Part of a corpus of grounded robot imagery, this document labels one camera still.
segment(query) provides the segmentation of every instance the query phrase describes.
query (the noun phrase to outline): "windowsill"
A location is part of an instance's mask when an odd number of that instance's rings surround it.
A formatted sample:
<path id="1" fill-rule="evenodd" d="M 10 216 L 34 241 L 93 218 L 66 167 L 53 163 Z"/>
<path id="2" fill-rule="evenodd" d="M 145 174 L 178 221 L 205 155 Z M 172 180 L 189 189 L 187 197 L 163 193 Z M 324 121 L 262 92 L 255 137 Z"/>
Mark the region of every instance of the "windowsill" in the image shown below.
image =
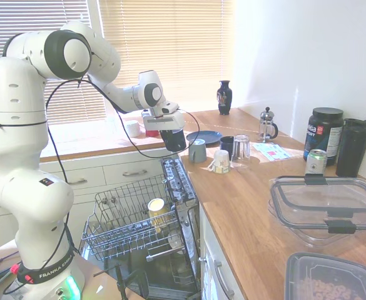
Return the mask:
<path id="1" fill-rule="evenodd" d="M 157 137 L 145 136 L 141 117 L 123 118 L 123 120 L 131 119 L 137 120 L 141 126 L 141 134 L 131 138 L 137 147 L 152 149 L 165 146 L 160 135 Z M 62 159 L 136 150 L 123 131 L 119 119 L 52 125 L 49 128 Z M 41 162 L 54 160 L 56 160 L 56 153 L 49 139 L 48 145 L 41 153 Z"/>

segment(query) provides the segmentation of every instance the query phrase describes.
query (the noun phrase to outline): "grey mug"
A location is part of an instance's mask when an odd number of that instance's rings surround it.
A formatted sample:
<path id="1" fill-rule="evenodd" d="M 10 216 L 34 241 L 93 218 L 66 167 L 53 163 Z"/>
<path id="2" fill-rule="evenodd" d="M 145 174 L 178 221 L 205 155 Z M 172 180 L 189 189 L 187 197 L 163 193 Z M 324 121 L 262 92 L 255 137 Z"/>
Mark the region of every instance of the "grey mug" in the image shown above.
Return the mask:
<path id="1" fill-rule="evenodd" d="M 188 156 L 192 163 L 203 163 L 206 161 L 206 145 L 203 139 L 196 139 L 188 149 Z"/>

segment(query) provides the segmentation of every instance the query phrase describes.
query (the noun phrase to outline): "white wall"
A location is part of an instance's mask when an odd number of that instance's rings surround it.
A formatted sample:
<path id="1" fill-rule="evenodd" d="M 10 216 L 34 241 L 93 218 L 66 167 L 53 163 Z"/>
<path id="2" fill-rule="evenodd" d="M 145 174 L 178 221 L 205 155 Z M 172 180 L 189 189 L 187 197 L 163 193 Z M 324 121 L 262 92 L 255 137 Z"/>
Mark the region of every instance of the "white wall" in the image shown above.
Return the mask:
<path id="1" fill-rule="evenodd" d="M 366 119 L 366 0 L 237 1 L 233 92 L 245 110 L 270 106 L 301 142 L 315 107 Z"/>

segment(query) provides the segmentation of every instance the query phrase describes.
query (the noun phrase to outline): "white cup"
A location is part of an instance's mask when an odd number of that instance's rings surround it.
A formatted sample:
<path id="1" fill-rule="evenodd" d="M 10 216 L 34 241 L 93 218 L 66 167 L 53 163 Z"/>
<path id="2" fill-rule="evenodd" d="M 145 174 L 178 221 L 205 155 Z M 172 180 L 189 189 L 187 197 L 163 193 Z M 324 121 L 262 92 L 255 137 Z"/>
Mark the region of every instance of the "white cup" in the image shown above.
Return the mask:
<path id="1" fill-rule="evenodd" d="M 136 136 L 139 136 L 141 134 L 140 124 L 138 123 L 138 121 L 125 121 L 124 124 L 129 137 L 135 138 Z"/>
<path id="2" fill-rule="evenodd" d="M 225 174 L 229 172 L 230 159 L 228 157 L 228 151 L 216 150 L 213 160 L 208 166 L 208 169 L 218 174 Z"/>

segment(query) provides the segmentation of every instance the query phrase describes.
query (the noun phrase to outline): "yellow cup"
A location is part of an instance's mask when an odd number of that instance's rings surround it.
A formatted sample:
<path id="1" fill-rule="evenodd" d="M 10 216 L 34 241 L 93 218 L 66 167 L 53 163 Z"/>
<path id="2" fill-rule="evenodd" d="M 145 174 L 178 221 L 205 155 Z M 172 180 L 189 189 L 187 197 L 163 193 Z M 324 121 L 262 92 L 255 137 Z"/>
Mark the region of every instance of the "yellow cup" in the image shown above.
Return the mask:
<path id="1" fill-rule="evenodd" d="M 165 205 L 165 201 L 161 198 L 156 198 L 151 200 L 148 203 L 148 210 L 150 212 L 150 218 L 158 217 L 162 214 L 166 214 L 169 212 L 168 208 Z M 156 219 L 151 220 L 152 226 L 156 227 L 156 232 L 160 233 L 161 227 L 165 226 L 165 222 L 170 219 L 170 216 L 158 217 Z"/>

